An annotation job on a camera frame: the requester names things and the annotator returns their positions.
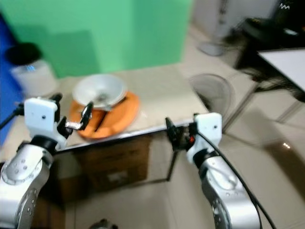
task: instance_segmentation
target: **white container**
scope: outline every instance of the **white container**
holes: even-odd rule
[[[51,67],[44,60],[14,67],[11,73],[21,85],[26,96],[48,95],[58,86]]]

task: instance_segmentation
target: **green backdrop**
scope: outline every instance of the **green backdrop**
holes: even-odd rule
[[[178,62],[192,0],[1,0],[59,77]]]

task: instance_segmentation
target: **tiled floor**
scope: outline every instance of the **tiled floor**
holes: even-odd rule
[[[253,83],[219,58],[199,52],[196,45],[204,40],[191,27],[184,59],[177,67],[185,77],[214,73],[228,79],[234,89],[233,110]],[[285,125],[274,122],[294,101],[285,91],[257,95],[220,143],[279,229],[305,228],[305,107]],[[292,148],[283,149],[283,142]],[[151,145],[149,179],[165,177],[170,153],[164,134],[157,135]],[[86,229],[102,218],[121,229],[214,228],[197,171],[183,154],[169,183],[96,194],[66,209],[67,229]],[[263,216],[262,221],[263,228],[269,229]]]

